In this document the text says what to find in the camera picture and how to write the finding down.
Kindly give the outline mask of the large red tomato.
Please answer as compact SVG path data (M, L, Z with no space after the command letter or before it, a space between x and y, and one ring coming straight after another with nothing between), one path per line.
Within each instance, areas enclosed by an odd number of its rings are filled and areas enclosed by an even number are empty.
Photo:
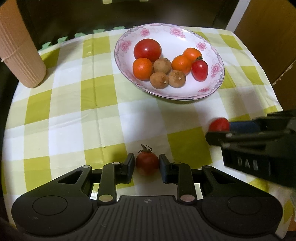
M162 48L160 44L153 39L143 39L139 41L133 49L135 59L147 58L151 62L158 60L161 53Z

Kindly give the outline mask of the brown cardboard box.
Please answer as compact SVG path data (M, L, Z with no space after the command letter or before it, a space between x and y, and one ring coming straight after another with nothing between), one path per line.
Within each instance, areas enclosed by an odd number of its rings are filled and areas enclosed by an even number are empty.
M295 1L250 1L235 34L265 71L284 110L295 109Z

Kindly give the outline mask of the green foam mat edge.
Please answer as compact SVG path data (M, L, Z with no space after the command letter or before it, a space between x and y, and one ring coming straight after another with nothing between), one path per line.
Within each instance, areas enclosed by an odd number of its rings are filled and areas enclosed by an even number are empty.
M38 51L45 50L45 49L47 49L50 46L53 46L55 44L63 43L63 42L66 42L67 40L76 39L76 38L83 37L83 36L90 35L90 34L98 34L98 33L104 33L104 32L113 31L113 30L123 30L123 29L128 29L128 27L127 26L116 26L116 27L113 27L113 28L94 29L92 31L88 31L88 32L85 32L85 33L84 32L77 32L77 33L74 33L74 34L59 37L57 39L53 39L53 40L50 40L48 42L45 42L44 44L42 44L41 47L38 47L37 50Z

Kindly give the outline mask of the red cherry tomato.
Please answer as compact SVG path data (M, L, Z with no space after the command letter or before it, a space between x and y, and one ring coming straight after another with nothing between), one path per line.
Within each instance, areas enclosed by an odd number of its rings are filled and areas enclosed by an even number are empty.
M228 132L230 130L230 122L226 118L217 118L209 125L209 132Z
M200 56L198 57L191 66L193 77L197 81L205 81L208 76L208 65Z
M159 158L150 146L141 144L141 147L135 160L136 168L141 175L153 175L159 169Z

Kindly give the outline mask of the green checked tablecloth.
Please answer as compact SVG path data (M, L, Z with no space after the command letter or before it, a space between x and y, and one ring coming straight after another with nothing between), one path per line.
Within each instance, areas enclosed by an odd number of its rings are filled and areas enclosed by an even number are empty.
M290 190L226 168L219 147L205 140L214 118L246 121L281 110L274 90L251 52L232 32L194 28L221 55L225 79L195 102L157 98L119 71L114 47L121 30L75 38L41 51L48 73L30 89L18 84L3 95L10 107L2 153L7 213L14 201L82 165L102 168L137 154L143 144L192 168L212 165L279 199L284 237L294 217Z

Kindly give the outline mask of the orange kumquat cluster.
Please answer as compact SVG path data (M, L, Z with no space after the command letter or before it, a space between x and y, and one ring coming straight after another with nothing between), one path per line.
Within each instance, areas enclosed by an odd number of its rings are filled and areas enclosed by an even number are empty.
M202 58L201 52L195 48L185 49L183 56L185 56L191 63L195 62L199 57Z
M138 58L132 65L133 75L142 81L146 81L152 75L152 62L147 58Z

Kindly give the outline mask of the pink ribbed cylinder container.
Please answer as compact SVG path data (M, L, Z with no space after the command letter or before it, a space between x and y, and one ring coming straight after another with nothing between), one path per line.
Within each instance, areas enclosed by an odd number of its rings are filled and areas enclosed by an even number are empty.
M46 65L25 26L16 1L1 5L1 61L26 87L35 88L46 75Z

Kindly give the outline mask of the dark wooden cabinet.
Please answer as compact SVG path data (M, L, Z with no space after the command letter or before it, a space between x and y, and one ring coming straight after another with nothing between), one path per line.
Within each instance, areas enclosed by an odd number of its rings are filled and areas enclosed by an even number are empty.
M148 23L225 29L238 1L183 0L103 4L102 1L18 1L36 47L59 37L100 28Z

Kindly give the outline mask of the brown longan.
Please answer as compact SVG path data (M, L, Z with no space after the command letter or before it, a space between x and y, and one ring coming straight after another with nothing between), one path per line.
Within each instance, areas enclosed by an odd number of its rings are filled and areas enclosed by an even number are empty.
M163 88L167 87L169 84L168 75L166 75L163 72L159 72L159 71L152 73L149 80L150 80L151 85L156 89L163 89Z
M182 71L173 70L168 74L169 85L174 88L180 88L185 85L186 76Z
M153 64L154 72L168 74L171 71L171 62L167 58L159 58Z

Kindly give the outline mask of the red cherry tomato top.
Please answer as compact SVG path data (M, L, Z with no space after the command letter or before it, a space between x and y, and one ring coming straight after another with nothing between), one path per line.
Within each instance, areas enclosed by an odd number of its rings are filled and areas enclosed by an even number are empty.
M209 132L228 132L230 130L230 122L226 118L217 118L209 125Z

